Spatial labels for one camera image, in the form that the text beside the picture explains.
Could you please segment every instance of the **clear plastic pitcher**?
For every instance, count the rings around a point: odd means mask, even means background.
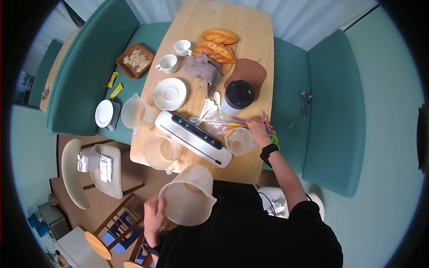
[[[217,199],[213,197],[213,175],[202,165],[191,165],[164,186],[158,198],[165,196],[165,216],[179,225],[196,226],[211,214]]]
[[[171,174],[174,170],[174,162],[181,154],[180,143],[172,138],[151,133],[143,148],[143,155],[148,164],[154,169],[165,170]]]
[[[152,128],[158,116],[155,108],[145,103],[137,93],[127,100],[122,107],[121,119],[127,128]]]
[[[238,157],[247,154],[253,148],[254,138],[250,130],[238,127],[225,135],[225,146]]]

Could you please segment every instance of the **curtain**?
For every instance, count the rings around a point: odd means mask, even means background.
[[[267,12],[272,17],[275,37],[307,51],[337,29],[345,30],[378,4],[377,0],[223,1]],[[145,23],[173,21],[184,2],[185,0],[132,0]]]
[[[62,2],[58,3],[36,34],[21,70],[30,75],[36,75],[37,68],[39,68],[43,55],[45,55],[46,49],[52,40],[56,39],[64,43],[76,29],[77,26],[67,12],[64,4]]]
[[[87,21],[104,0],[64,0],[82,20]]]

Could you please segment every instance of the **white saucer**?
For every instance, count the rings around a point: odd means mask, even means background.
[[[154,91],[154,102],[161,110],[174,111],[186,100],[186,86],[177,78],[167,78],[161,81]]]
[[[99,127],[106,127],[113,117],[113,105],[108,99],[100,102],[95,110],[95,122]]]

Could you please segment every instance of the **wooden cutting board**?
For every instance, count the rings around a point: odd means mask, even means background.
[[[196,48],[196,46],[201,45],[201,44],[202,44],[202,43],[204,43],[205,41],[207,41],[207,40],[205,40],[201,35],[198,37],[198,39],[197,39],[197,41],[196,41],[196,43],[195,43],[195,46],[194,46],[194,48],[193,48],[193,54],[192,54],[192,56],[197,56],[197,55],[199,54],[199,51],[198,51],[198,49]],[[235,55],[235,53],[236,53],[236,49],[237,49],[237,43],[232,44],[232,45],[225,45],[225,46],[229,47],[229,48],[232,50],[233,54]],[[221,64],[221,66],[222,66],[221,74],[222,74],[222,75],[224,75],[224,74],[226,74],[227,72],[229,72],[229,71],[231,70],[231,66],[232,66],[232,65],[233,65],[232,63],[228,63],[228,64]]]

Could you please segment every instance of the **black lid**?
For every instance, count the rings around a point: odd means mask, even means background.
[[[232,81],[225,90],[225,100],[234,109],[244,109],[255,99],[255,90],[244,80]]]

